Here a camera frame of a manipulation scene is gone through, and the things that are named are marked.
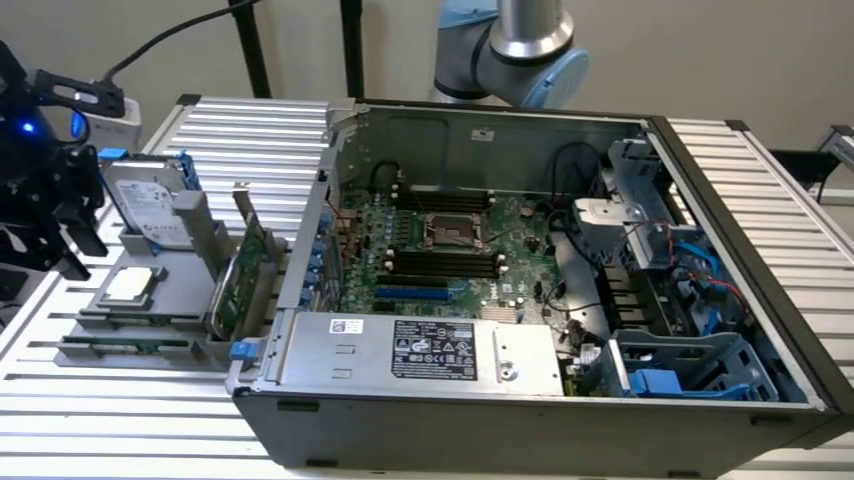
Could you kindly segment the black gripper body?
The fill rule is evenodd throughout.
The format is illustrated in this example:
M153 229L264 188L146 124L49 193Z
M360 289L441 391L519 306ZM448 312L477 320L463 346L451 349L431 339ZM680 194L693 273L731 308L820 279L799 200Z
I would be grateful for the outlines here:
M52 214L38 217L25 190L46 183L44 172L64 144L44 107L62 104L34 89L10 48L1 43L1 223L58 233L60 223Z

